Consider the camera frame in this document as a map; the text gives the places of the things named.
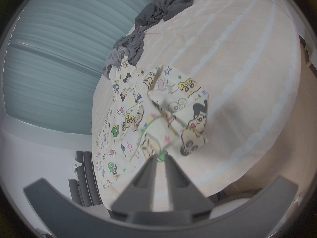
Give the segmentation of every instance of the floor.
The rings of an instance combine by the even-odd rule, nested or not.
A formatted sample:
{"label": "floor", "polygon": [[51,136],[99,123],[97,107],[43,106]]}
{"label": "floor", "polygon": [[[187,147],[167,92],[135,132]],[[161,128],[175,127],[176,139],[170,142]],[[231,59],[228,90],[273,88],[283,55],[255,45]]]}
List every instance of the floor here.
{"label": "floor", "polygon": [[224,189],[228,196],[263,188],[278,175],[298,184],[302,197],[317,170],[317,70],[306,63],[301,45],[302,66],[298,95],[291,116],[273,147],[243,177]]}

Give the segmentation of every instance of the beige bed sheet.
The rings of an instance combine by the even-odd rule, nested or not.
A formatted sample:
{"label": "beige bed sheet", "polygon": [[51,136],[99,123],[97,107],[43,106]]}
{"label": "beige bed sheet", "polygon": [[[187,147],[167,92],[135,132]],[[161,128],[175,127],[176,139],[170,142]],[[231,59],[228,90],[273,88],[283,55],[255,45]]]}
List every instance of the beige bed sheet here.
{"label": "beige bed sheet", "polygon": [[[145,32],[137,68],[171,63],[209,93],[209,142],[177,162],[210,196],[259,161],[288,120],[300,80],[295,24],[283,0],[194,0],[191,7]],[[101,77],[93,97],[94,162],[96,138],[112,99],[111,82]],[[133,175],[99,189],[107,208]],[[153,209],[168,210],[162,164],[156,179]]]}

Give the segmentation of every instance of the crumpled gray clothes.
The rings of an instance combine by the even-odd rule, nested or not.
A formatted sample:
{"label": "crumpled gray clothes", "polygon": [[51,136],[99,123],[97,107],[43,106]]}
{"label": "crumpled gray clothes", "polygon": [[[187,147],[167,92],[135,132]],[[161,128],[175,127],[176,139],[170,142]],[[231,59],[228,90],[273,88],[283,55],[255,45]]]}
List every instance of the crumpled gray clothes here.
{"label": "crumpled gray clothes", "polygon": [[128,57],[129,64],[136,66],[139,61],[144,46],[144,27],[137,27],[132,34],[121,37],[113,46],[114,49],[118,49],[120,46],[126,47],[130,55]]}
{"label": "crumpled gray clothes", "polygon": [[193,0],[154,0],[137,15],[135,27],[144,26],[145,30],[149,29],[161,19],[167,21],[192,4]]}
{"label": "crumpled gray clothes", "polygon": [[118,68],[121,66],[121,61],[124,56],[128,56],[130,54],[129,50],[125,47],[118,47],[118,49],[113,49],[107,59],[106,59],[106,65],[102,68],[103,75],[110,80],[109,73],[111,70],[111,66],[114,65]]}

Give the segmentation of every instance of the curtain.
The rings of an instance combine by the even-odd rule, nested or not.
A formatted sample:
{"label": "curtain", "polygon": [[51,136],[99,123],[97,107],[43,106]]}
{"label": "curtain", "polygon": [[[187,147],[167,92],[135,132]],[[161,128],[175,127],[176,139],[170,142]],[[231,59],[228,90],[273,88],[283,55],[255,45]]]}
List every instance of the curtain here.
{"label": "curtain", "polygon": [[106,57],[149,2],[31,0],[5,56],[6,113],[39,127],[91,135],[93,93]]}

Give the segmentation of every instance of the bed sheet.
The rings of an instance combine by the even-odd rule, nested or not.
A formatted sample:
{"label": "bed sheet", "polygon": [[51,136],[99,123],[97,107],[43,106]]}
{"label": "bed sheet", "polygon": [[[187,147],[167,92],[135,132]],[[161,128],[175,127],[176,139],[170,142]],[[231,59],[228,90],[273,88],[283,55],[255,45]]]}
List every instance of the bed sheet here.
{"label": "bed sheet", "polygon": [[[301,65],[293,19],[283,0],[194,0],[191,7],[145,33],[137,68],[170,63],[209,93],[209,141],[177,162],[205,196],[215,194],[264,156],[288,120]],[[111,82],[101,77],[93,98],[94,162],[96,140],[112,99]],[[108,188],[99,187],[107,208],[132,176],[119,176]],[[153,209],[168,210],[162,164],[156,179]]]}

